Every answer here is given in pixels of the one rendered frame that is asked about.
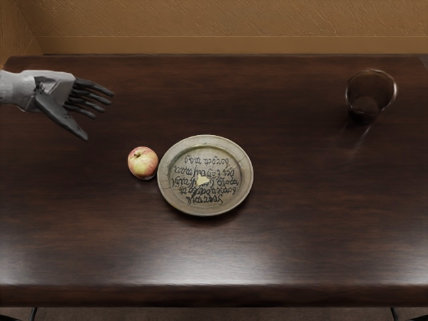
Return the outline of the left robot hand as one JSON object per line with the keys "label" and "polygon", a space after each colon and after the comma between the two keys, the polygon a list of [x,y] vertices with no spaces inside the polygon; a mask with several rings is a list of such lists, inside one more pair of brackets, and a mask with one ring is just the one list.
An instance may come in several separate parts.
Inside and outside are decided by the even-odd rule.
{"label": "left robot hand", "polygon": [[67,72],[24,70],[19,73],[0,70],[0,104],[12,104],[24,112],[43,112],[50,120],[74,136],[87,141],[71,113],[91,119],[96,115],[84,108],[104,112],[114,93],[90,80]]}

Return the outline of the grey plate with script pattern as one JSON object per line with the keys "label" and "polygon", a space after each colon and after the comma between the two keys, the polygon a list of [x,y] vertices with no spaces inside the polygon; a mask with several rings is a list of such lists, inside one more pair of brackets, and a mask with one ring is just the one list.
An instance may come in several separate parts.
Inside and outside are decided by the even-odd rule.
{"label": "grey plate with script pattern", "polygon": [[240,205],[253,185],[247,153],[222,136],[200,134],[178,141],[158,165],[161,195],[188,215],[210,217]]}

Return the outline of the red yellow apple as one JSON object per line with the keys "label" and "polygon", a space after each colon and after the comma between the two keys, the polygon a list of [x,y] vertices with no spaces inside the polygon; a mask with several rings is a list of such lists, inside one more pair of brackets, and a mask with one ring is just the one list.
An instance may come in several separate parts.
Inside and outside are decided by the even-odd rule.
{"label": "red yellow apple", "polygon": [[159,164],[155,151],[146,146],[134,148],[128,155],[128,169],[138,179],[152,179]]}

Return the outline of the clear drinking glass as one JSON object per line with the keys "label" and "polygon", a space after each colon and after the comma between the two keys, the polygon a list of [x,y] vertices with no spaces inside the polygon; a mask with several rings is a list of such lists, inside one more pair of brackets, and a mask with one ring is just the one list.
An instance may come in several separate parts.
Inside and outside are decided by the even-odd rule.
{"label": "clear drinking glass", "polygon": [[350,118],[357,124],[370,124],[397,96],[395,79],[382,70],[365,69],[346,83],[345,100]]}

